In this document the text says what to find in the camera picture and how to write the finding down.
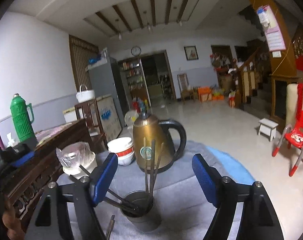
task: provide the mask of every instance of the gold kettle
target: gold kettle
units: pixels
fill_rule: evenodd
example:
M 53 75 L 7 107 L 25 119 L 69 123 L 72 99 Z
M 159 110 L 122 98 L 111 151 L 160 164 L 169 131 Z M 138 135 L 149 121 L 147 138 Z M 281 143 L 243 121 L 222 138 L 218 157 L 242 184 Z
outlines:
M 176 129 L 180 135 L 180 145 L 177 150 L 173 145 L 173 139 L 170 136 L 169 128 Z M 151 166 L 151 145 L 152 140 L 155 145 L 155 165 L 160 154 L 161 144 L 164 143 L 164 152 L 161 156 L 158 172 L 169 169 L 174 161 L 182 156 L 186 146 L 186 131 L 184 127 L 175 120 L 159 120 L 157 116 L 143 112 L 134 122 L 133 141 L 134 150 L 138 166 L 141 170 L 145 168 L 144 159 L 144 137 L 146 137 L 147 167 Z

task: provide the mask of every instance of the blue logo on freezer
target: blue logo on freezer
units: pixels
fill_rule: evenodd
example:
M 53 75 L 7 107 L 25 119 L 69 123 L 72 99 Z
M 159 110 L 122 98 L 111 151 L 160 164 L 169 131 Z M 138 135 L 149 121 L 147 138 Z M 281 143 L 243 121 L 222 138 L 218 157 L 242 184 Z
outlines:
M 103 114 L 101 115 L 102 120 L 108 120 L 112 114 L 111 110 L 108 108 L 104 108 L 101 111 Z

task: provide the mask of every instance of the clear plastic bag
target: clear plastic bag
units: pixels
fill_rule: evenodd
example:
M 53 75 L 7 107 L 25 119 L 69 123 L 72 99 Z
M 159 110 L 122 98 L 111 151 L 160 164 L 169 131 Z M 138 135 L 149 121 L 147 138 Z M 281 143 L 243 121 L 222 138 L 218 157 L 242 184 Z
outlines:
M 95 155 L 91 153 L 87 142 L 77 142 L 66 146 L 63 150 L 56 148 L 56 155 L 64 168 L 79 168 L 79 165 L 87 166 Z

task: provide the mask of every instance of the picture frame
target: picture frame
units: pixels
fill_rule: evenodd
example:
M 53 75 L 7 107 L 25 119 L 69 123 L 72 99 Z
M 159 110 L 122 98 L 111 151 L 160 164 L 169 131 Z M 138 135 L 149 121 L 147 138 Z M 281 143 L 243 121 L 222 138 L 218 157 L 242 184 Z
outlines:
M 198 60 L 198 53 L 196 46 L 184 46 L 185 55 L 187 61 L 189 60 Z

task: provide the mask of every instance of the clock face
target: clock face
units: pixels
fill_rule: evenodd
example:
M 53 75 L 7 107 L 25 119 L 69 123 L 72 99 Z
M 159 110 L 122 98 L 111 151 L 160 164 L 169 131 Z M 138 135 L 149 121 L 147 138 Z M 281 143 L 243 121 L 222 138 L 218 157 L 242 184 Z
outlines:
M 132 55 L 133 56 L 138 56 L 142 52 L 141 48 L 138 46 L 135 46 L 132 48 Z

